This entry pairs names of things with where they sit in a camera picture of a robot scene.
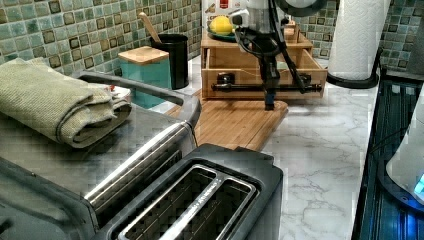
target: wooden cutting board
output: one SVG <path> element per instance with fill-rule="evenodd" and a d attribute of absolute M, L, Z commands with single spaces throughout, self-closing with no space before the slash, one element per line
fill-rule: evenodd
<path fill-rule="evenodd" d="M 194 94 L 201 98 L 201 90 Z M 195 127 L 198 145 L 204 143 L 235 149 L 262 150 L 271 133 L 287 114 L 287 104 L 275 102 L 274 111 L 265 111 L 264 101 L 201 100 L 202 112 Z M 180 107 L 166 114 L 177 116 Z"/>

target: white marble surface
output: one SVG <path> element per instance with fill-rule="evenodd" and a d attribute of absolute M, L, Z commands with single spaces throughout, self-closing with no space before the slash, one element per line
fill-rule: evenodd
<path fill-rule="evenodd" d="M 199 57 L 189 69 L 190 85 L 178 91 L 192 94 L 201 88 Z M 284 172 L 280 239 L 351 238 L 375 97 L 376 88 L 327 83 L 322 99 L 286 101 L 289 112 L 263 149 Z"/>

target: wooden spoon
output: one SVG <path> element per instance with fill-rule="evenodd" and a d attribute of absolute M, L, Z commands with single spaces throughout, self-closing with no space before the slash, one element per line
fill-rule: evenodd
<path fill-rule="evenodd" d="M 155 40 L 155 42 L 158 43 L 162 43 L 162 41 L 160 40 L 158 33 L 156 32 L 156 30 L 153 28 L 152 23 L 150 22 L 149 18 L 147 17 L 147 14 L 144 12 L 141 12 L 140 14 L 138 14 L 141 19 L 144 22 L 144 26 L 147 28 L 147 30 L 149 31 L 150 35 L 152 35 L 153 40 Z"/>

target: folded towel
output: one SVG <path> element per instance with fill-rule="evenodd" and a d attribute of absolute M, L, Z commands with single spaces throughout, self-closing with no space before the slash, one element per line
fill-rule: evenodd
<path fill-rule="evenodd" d="M 0 112 L 48 138 L 84 148 L 122 124 L 131 111 L 103 86 L 56 72 L 42 59 L 0 65 Z"/>

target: lemon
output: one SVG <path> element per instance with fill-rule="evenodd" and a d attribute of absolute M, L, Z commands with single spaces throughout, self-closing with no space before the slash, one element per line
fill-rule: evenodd
<path fill-rule="evenodd" d="M 226 16 L 214 18 L 209 24 L 209 28 L 212 32 L 219 35 L 229 35 L 233 31 L 233 25 L 231 25 L 230 19 Z"/>

